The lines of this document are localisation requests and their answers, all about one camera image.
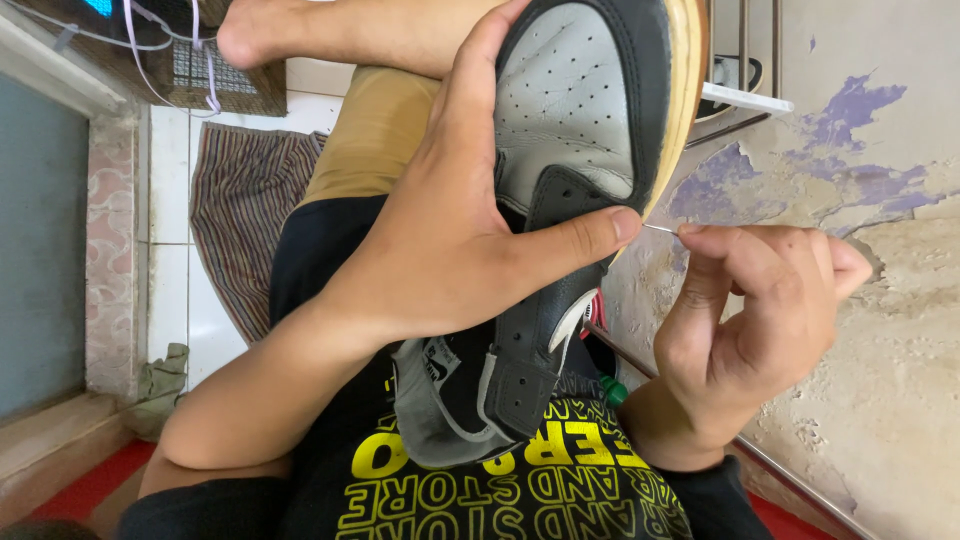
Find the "fingernail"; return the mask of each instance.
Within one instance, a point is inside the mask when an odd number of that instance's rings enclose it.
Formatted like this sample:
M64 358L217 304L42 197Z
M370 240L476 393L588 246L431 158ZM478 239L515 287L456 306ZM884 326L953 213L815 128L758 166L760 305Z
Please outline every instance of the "fingernail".
M620 207L611 214L610 218L613 220L613 228L616 230L616 241L618 242L630 240L636 236L643 223L640 221L640 216L627 207Z
M699 223L682 223L677 229L677 232L680 234L696 234L704 229L703 225Z

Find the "leg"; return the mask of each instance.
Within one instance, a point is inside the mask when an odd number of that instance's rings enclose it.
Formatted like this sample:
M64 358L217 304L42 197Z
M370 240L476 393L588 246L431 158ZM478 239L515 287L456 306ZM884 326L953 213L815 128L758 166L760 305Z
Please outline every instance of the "leg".
M441 79L470 29L504 0L234 0L217 45L231 65L307 57Z
M420 146L439 87L389 67L358 67L299 206L390 193Z

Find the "striped rug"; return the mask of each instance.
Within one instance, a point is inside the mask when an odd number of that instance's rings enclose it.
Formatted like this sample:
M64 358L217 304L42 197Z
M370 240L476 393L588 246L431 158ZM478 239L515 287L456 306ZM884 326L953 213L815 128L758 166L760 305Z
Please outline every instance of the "striped rug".
M204 270L248 344L270 328L270 271L283 220L300 202L326 135L204 122L190 225Z

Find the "cracked wall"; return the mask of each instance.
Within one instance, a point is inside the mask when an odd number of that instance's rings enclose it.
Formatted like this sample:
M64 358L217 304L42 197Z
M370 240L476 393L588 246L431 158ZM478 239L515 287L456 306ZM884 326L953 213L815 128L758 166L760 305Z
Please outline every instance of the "cracked wall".
M841 306L836 346L746 433L881 538L960 538L960 111L950 90L960 47L949 23L960 5L810 0L786 3L785 15L797 112L688 152L650 222L820 227L868 255L875 278ZM755 7L754 51L769 52L769 16ZM641 358L652 359L685 259L679 243L645 231L605 282L613 332ZM760 472L747 476L822 523Z

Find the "hand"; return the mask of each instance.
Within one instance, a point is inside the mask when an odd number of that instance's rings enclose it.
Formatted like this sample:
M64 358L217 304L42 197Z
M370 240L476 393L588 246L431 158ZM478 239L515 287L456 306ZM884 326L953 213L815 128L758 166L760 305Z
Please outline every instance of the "hand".
M654 340L660 377L635 399L661 415L633 432L654 464L696 470L810 373L833 344L838 303L872 268L815 229L685 225L680 240L690 261ZM743 311L720 324L731 292L744 296Z
M489 12L444 81L426 134L366 239L315 299L364 326L372 352L488 321L609 256L639 231L632 209L603 209L512 234L493 193L493 63L527 0Z

